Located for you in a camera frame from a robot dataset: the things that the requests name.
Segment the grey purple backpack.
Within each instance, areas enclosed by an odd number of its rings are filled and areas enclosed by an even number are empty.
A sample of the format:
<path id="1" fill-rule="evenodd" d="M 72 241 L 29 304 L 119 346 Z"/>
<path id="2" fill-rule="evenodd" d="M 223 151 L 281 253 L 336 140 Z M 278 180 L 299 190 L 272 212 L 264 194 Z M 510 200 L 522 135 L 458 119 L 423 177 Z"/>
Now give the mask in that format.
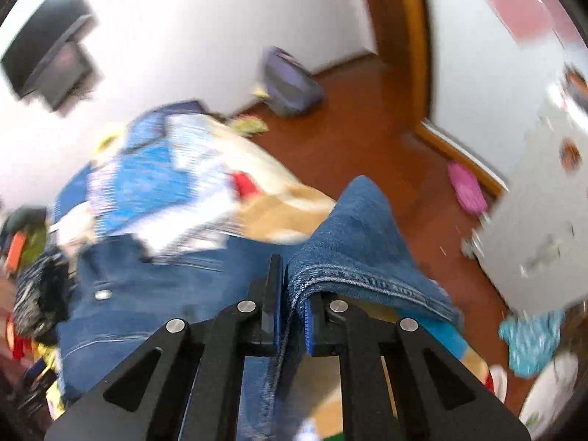
<path id="1" fill-rule="evenodd" d="M 282 118 L 303 115 L 325 97 L 323 87 L 292 55 L 278 47 L 267 47 L 260 64 L 262 98 Z"/>

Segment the blue patchwork bedspread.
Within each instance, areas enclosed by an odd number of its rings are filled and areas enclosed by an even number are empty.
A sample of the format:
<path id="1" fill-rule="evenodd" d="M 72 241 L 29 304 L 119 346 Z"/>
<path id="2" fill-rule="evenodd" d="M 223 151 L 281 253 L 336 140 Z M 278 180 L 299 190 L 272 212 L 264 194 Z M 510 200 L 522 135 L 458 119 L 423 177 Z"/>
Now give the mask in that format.
<path id="1" fill-rule="evenodd" d="M 200 101 L 138 116 L 61 189 L 49 243 L 83 246 L 132 235 L 157 258 L 221 245 L 241 232 L 234 172 Z"/>

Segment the dark patterned knit garment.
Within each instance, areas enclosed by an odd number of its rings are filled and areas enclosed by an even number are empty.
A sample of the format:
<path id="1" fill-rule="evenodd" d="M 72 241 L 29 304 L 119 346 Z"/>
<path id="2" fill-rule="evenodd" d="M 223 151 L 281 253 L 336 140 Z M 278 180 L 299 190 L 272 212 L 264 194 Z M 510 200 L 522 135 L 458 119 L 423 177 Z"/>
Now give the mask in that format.
<path id="1" fill-rule="evenodd" d="M 21 272 L 16 288 L 12 320 L 18 337 L 39 340 L 68 319 L 72 279 L 68 257 L 59 247 L 44 251 Z"/>

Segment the wall mounted black television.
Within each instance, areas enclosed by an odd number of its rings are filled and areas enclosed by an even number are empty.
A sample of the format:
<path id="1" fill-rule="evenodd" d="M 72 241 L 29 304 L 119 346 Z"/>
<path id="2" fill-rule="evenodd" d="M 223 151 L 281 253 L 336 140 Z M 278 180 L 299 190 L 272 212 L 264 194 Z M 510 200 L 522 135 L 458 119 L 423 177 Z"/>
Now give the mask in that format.
<path id="1" fill-rule="evenodd" d="M 37 94 L 56 112 L 94 71 L 79 34 L 93 20 L 86 0 L 45 0 L 1 59 L 17 98 Z"/>

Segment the teal patterned cloth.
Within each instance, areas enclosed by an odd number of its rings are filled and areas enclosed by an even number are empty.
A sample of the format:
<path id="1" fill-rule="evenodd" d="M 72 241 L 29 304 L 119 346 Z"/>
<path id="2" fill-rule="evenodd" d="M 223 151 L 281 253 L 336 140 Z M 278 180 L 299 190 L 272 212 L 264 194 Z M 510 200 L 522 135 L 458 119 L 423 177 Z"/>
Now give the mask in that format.
<path id="1" fill-rule="evenodd" d="M 556 309 L 540 316 L 509 316 L 498 327 L 508 346 L 508 365 L 517 377 L 533 378 L 551 361 L 559 347 L 565 312 Z"/>

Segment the white sticker covered cabinet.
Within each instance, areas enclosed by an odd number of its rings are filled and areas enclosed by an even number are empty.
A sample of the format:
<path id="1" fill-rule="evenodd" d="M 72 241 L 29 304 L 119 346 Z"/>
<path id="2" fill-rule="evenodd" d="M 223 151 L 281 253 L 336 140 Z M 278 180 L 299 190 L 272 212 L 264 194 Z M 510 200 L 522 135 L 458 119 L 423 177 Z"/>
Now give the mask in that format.
<path id="1" fill-rule="evenodd" d="M 506 192 L 462 239 L 511 312 L 587 298 L 587 77 L 568 65 L 546 89 Z"/>

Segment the dark green cloth pile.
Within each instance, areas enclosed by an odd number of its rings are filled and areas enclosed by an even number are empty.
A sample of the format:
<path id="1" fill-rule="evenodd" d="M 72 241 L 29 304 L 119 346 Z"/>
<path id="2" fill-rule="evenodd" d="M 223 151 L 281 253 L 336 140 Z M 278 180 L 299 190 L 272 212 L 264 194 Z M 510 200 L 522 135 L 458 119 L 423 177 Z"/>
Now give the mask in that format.
<path id="1" fill-rule="evenodd" d="M 30 266 L 47 241 L 47 208 L 22 205 L 9 212 L 1 224 L 1 259 L 4 269 L 16 273 Z"/>

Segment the beige plush blanket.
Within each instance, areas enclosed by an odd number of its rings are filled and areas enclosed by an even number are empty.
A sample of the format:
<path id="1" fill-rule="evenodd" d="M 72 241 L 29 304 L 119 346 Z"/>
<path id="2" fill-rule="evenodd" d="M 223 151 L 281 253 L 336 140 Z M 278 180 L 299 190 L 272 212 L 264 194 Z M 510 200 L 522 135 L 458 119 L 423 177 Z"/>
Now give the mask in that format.
<path id="1" fill-rule="evenodd" d="M 207 121 L 219 164 L 236 200 L 215 235 L 224 243 L 228 280 L 247 287 L 282 260 L 278 350 L 246 361 L 238 416 L 241 440 L 291 440 L 331 406 L 340 390 L 336 361 L 309 357 L 313 295 L 332 292 L 370 316 L 409 316 L 480 381 L 490 370 L 460 333 L 462 314 L 413 261 L 387 197 L 367 177 L 338 199 L 302 184 L 277 159 L 214 119 Z"/>

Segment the blue denim jacket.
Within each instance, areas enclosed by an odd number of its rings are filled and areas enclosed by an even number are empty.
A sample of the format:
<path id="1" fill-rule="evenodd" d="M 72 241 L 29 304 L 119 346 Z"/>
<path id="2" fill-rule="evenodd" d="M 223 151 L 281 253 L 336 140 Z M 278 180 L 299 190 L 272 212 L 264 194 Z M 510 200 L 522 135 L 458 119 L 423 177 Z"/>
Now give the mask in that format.
<path id="1" fill-rule="evenodd" d="M 413 261 L 387 197 L 365 176 L 349 183 L 310 238 L 275 245 L 229 237 L 223 248 L 185 253 L 165 263 L 147 257 L 130 235 L 84 249 L 69 317 L 57 328 L 66 402 L 92 389 L 172 319 L 200 323 L 245 299 L 272 256 L 285 266 L 278 354 L 245 364 L 241 440 L 289 440 L 304 419 L 287 393 L 301 356 L 309 296 L 331 292 L 462 325 L 448 293 Z"/>

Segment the pink rubber clog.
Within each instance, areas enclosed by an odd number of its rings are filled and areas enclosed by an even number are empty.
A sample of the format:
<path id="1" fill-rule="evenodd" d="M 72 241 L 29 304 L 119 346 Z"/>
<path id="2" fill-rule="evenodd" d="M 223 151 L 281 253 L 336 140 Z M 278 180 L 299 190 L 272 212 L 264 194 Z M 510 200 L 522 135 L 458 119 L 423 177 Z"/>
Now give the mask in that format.
<path id="1" fill-rule="evenodd" d="M 483 214 L 488 208 L 476 176 L 457 162 L 448 163 L 448 177 L 460 207 L 472 215 Z"/>

